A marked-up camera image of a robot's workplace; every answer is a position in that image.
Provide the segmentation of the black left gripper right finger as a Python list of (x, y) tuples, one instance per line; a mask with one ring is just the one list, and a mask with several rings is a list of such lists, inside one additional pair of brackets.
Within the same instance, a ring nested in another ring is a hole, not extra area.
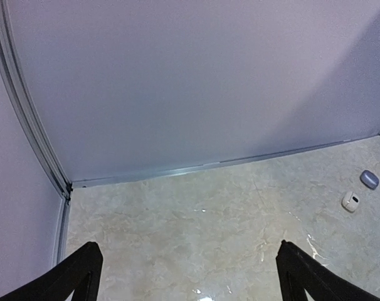
[(281, 242), (276, 263), (283, 300), (378, 299), (338, 277), (291, 241)]

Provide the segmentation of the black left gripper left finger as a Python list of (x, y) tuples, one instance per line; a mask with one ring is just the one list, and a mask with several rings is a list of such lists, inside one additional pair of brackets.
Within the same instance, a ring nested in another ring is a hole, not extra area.
[(103, 255), (96, 242), (89, 241), (50, 271), (0, 300), (96, 300)]

